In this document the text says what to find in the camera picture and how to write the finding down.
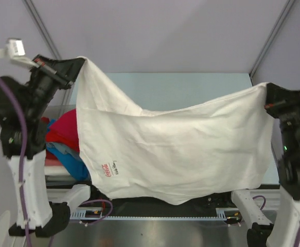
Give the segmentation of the white t-shirt with red print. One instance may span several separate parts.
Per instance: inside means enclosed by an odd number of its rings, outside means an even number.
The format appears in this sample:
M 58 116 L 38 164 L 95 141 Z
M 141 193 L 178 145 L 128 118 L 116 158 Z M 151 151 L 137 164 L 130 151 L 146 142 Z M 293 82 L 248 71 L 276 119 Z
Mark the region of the white t-shirt with red print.
M 77 82 L 80 157 L 108 198 L 180 205 L 261 185 L 272 154 L 268 83 L 188 108 L 149 111 L 89 59 Z

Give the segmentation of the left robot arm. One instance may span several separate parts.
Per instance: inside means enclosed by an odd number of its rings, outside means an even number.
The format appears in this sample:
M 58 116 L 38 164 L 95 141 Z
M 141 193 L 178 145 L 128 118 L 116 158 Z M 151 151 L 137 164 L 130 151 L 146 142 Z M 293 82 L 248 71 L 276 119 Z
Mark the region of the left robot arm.
M 18 216 L 10 236 L 49 238 L 63 231 L 83 202 L 92 206 L 99 193 L 87 184 L 74 185 L 63 197 L 50 201 L 44 174 L 47 126 L 41 118 L 56 91 L 71 88 L 85 60 L 53 60 L 41 55 L 17 58 L 30 71 L 25 84 L 0 77 L 0 141 L 11 170 Z

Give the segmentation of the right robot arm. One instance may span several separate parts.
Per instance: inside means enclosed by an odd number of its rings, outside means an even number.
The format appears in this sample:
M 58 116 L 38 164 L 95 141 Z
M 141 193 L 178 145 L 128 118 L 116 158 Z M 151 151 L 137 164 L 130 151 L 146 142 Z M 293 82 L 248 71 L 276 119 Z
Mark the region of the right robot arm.
M 237 206 L 247 231 L 248 246 L 300 246 L 300 90 L 267 84 L 266 112 L 279 120 L 283 155 L 278 160 L 280 204 L 272 223 L 255 204 L 249 191 L 223 192 L 227 206 Z

